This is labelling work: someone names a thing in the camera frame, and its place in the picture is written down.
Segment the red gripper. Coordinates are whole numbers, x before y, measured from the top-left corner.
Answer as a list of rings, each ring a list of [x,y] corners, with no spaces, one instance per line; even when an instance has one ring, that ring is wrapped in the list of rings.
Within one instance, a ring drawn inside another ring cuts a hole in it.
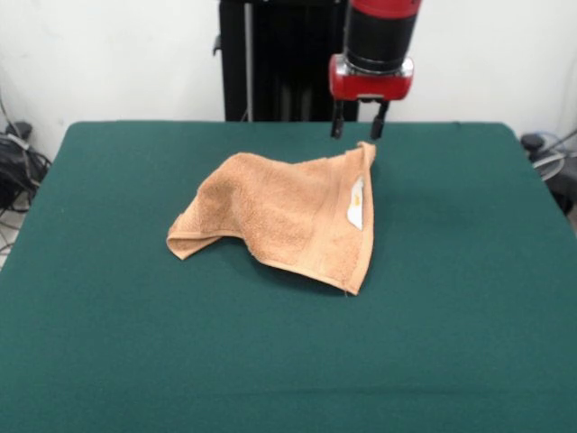
[[[414,62],[405,58],[399,69],[390,74],[374,75],[353,69],[343,54],[334,54],[328,68],[329,89],[334,98],[334,109],[330,136],[340,138],[343,132],[343,101],[362,99],[386,100],[380,102],[378,113],[371,124],[371,139],[382,136],[388,102],[404,99],[412,85]]]

